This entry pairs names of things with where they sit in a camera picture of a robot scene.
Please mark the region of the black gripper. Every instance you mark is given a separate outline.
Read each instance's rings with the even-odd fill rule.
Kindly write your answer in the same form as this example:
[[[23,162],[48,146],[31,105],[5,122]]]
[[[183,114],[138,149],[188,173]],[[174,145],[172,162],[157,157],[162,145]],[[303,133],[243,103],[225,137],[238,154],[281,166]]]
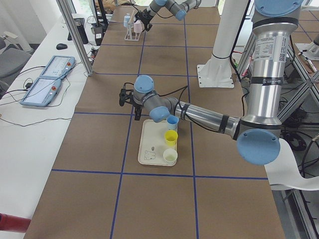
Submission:
[[[152,28],[152,24],[150,23],[150,21],[152,20],[153,16],[150,14],[150,11],[147,9],[144,9],[143,11],[138,11],[135,14],[135,21],[140,20],[145,27],[145,31],[150,31],[150,29]]]
[[[135,107],[135,118],[134,120],[140,120],[141,118],[141,110],[143,109],[143,106],[141,104],[138,104],[133,101],[133,106]]]

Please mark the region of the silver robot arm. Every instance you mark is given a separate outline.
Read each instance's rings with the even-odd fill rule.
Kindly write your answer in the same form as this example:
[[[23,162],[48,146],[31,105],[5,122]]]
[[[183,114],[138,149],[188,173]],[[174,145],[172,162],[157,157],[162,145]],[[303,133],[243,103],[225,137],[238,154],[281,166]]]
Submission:
[[[247,0],[227,0],[221,15],[211,58],[197,69],[202,88],[230,88],[230,60],[249,7]],[[151,119],[161,122],[174,115],[203,129],[229,135],[237,142],[246,161],[265,165],[280,153],[278,107],[284,82],[287,48],[298,28],[300,0],[257,0],[252,17],[256,36],[249,103],[240,118],[204,109],[175,98],[162,98],[155,92],[154,81],[139,75],[134,83],[133,105],[146,109]]]
[[[135,22],[138,20],[144,25],[143,31],[149,31],[152,28],[151,20],[165,7],[177,20],[181,21],[185,18],[187,12],[191,9],[197,9],[201,4],[201,0],[186,0],[177,3],[174,0],[153,0],[150,5],[143,11],[138,10],[135,14]]]

